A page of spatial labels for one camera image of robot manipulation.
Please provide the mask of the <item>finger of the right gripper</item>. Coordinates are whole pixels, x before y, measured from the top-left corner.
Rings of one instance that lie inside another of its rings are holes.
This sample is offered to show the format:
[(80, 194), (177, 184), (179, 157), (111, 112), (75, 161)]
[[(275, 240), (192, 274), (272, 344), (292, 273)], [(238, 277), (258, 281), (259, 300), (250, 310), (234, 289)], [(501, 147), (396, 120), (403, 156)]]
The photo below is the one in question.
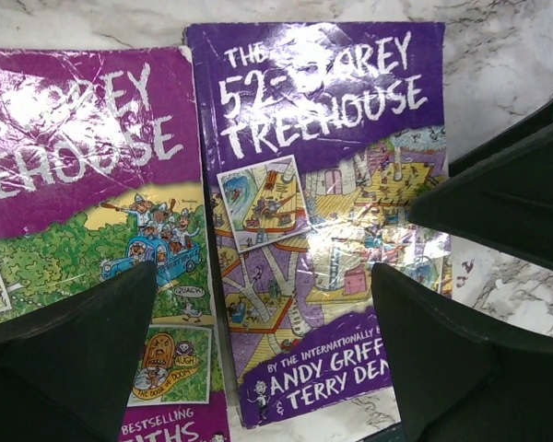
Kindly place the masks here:
[(553, 271), (553, 99), (457, 158), (410, 222)]

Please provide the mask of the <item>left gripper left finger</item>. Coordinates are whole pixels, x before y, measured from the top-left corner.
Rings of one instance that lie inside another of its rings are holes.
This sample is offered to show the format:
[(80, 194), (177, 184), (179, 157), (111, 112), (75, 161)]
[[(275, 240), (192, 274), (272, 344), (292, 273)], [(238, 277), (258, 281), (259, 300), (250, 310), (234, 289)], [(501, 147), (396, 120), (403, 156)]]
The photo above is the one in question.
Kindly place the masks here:
[(0, 324), (0, 441), (115, 441), (158, 286), (145, 262)]

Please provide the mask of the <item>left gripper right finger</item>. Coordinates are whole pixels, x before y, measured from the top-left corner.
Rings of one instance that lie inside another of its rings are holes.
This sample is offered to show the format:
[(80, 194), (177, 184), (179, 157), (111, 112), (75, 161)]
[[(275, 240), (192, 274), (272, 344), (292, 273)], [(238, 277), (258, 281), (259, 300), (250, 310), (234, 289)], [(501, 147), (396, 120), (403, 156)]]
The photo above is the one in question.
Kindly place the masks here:
[(443, 297), (387, 264), (375, 314), (408, 441), (553, 441), (553, 337)]

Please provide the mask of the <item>purple 52-Storey Treehouse book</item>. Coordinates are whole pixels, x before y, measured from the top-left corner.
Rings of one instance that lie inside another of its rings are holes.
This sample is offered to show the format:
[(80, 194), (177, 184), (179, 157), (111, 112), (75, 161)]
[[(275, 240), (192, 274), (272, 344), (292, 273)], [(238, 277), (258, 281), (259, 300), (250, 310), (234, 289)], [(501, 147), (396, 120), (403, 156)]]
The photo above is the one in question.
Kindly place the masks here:
[(392, 384), (371, 271), (452, 292), (408, 219), (447, 177), (441, 22), (199, 23), (204, 167), (241, 424)]

